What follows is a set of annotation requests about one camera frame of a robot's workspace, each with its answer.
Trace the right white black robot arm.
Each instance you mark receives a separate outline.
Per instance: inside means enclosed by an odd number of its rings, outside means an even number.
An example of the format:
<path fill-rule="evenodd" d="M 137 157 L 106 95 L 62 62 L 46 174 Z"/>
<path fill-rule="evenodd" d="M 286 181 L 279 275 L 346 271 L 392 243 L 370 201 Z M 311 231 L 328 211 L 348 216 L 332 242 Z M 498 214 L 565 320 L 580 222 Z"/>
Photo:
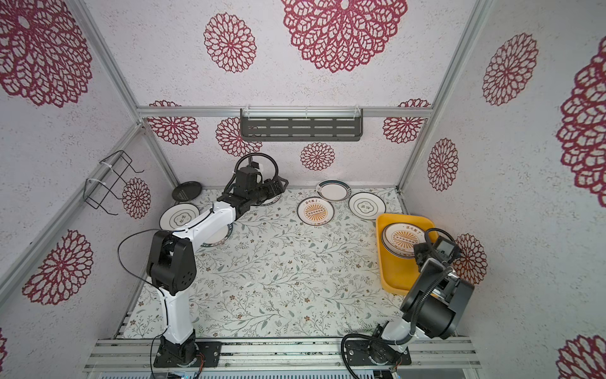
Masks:
<path fill-rule="evenodd" d="M 378 336 L 392 347 L 407 345 L 418 333 L 442 340 L 453 335 L 475 290 L 452 265 L 461 257 L 453 241 L 417 244 L 414 256 L 419 276 L 400 307 L 402 317 L 385 324 Z"/>

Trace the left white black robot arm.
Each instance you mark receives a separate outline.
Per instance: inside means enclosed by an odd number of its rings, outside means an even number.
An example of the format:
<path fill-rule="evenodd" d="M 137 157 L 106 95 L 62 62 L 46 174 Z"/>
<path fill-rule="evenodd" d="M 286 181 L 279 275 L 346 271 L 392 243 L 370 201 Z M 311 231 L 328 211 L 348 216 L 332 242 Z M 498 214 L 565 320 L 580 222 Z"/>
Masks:
<path fill-rule="evenodd" d="M 237 179 L 209 210 L 176 231 L 157 231 L 151 242 L 147 273 L 164 298 L 167 330 L 162 345 L 181 348 L 195 341 L 189 313 L 189 287 L 196 279 L 194 253 L 222 228 L 252 207 L 283 194 L 289 182 L 276 176 L 262 183 Z"/>

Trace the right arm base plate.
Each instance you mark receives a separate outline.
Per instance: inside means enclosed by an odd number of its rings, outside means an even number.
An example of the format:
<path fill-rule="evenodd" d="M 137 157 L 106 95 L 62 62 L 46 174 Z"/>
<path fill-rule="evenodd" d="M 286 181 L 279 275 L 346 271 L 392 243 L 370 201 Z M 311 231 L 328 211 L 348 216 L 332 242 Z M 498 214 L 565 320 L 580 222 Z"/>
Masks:
<path fill-rule="evenodd" d="M 342 340 L 342 356 L 349 366 L 409 366 L 412 363 L 407 347 L 402 349 L 359 338 Z"/>

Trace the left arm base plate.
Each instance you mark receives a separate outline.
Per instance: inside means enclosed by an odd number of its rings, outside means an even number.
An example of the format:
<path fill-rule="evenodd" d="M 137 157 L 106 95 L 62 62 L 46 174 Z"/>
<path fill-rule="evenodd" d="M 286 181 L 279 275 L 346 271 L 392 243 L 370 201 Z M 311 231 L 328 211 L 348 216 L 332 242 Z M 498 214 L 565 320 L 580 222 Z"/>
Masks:
<path fill-rule="evenodd" d="M 223 344 L 221 342 L 189 342 L 182 345 L 162 341 L 153 368 L 215 368 L 219 365 L 219 357 Z"/>

